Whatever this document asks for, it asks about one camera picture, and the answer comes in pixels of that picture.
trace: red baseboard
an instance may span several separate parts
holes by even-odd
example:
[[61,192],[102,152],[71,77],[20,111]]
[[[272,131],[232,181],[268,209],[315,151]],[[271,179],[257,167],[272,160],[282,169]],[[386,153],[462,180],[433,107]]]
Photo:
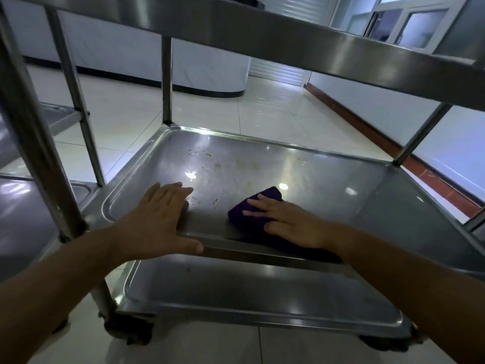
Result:
[[[372,125],[369,125],[361,117],[335,101],[321,89],[311,83],[306,84],[305,88],[391,157],[395,157],[402,149],[402,146],[394,140],[382,134]],[[468,217],[475,216],[485,205],[476,196],[468,193],[461,186],[414,155],[407,158],[403,166]]]

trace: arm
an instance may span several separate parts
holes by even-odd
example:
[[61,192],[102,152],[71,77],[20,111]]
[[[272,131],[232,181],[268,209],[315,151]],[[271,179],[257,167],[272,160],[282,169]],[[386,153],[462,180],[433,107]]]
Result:
[[485,283],[289,202],[248,200],[275,221],[265,231],[337,254],[459,363],[484,362]]
[[24,363],[82,298],[113,269],[165,254],[198,254],[176,225],[192,188],[152,186],[113,226],[88,232],[0,285],[0,362]]

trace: hand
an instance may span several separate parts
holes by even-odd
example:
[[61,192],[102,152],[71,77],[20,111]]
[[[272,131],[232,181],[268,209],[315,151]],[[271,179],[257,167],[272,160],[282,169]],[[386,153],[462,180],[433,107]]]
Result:
[[309,248],[323,248],[339,254],[339,244],[354,232],[348,226],[318,218],[315,214],[290,202],[280,202],[258,194],[258,200],[247,202],[264,212],[243,211],[245,216],[269,217],[264,231],[278,235],[294,244]]
[[121,263],[166,254],[202,253],[204,246],[199,241],[177,236],[176,231],[185,198],[192,191],[182,188],[182,183],[162,187],[156,183],[137,207],[105,229],[120,253]]

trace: purple cloth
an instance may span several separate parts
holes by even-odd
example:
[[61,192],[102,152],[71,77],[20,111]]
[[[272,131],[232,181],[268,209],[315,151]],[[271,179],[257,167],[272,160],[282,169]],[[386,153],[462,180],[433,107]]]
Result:
[[301,247],[290,243],[289,241],[279,236],[268,234],[264,231],[264,225],[267,222],[272,221],[271,218],[243,215],[243,211],[260,212],[258,208],[253,207],[247,202],[248,199],[258,199],[258,194],[263,194],[268,198],[278,201],[283,200],[280,191],[275,186],[273,186],[271,188],[263,190],[260,193],[254,194],[249,198],[246,198],[245,200],[237,204],[229,212],[227,212],[229,220],[241,232],[243,232],[243,236],[240,241],[270,246],[280,251],[284,251],[297,257],[312,261],[342,263],[342,260],[332,252],[325,251],[323,249],[311,249]]

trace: metal trolley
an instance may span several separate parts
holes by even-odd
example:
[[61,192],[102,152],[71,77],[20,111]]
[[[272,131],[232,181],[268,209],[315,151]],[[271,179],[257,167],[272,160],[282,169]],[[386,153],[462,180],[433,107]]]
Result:
[[[409,338],[409,319],[349,266],[247,243],[227,223],[234,204],[278,183],[286,200],[485,279],[482,245],[400,167],[452,105],[485,111],[482,61],[461,65],[228,0],[23,1],[45,7],[97,180],[81,212],[2,11],[3,116],[61,239],[111,224],[155,181],[190,174],[195,187],[179,231],[203,242],[203,256],[130,262],[113,294],[102,281],[92,296],[113,336],[146,344],[157,315]],[[162,35],[161,127],[108,184],[58,10]],[[172,38],[442,103],[392,162],[181,127],[172,122]]]

